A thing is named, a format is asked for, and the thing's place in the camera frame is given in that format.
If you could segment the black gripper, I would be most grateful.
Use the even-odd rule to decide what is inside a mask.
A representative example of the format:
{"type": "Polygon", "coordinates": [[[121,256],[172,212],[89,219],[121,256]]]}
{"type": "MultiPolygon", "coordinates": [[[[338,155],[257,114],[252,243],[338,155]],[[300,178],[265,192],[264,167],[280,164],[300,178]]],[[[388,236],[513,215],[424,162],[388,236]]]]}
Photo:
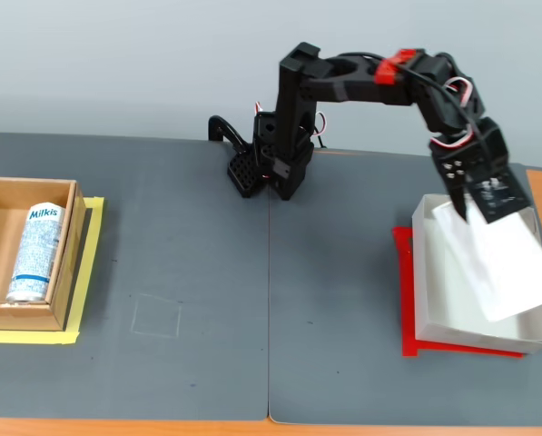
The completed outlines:
{"type": "Polygon", "coordinates": [[[433,163],[448,191],[458,216],[467,221],[465,192],[477,183],[498,175],[508,166],[508,149],[498,125],[489,117],[478,121],[479,137],[472,130],[463,136],[458,146],[442,146],[448,139],[440,136],[429,143],[433,163]]]}

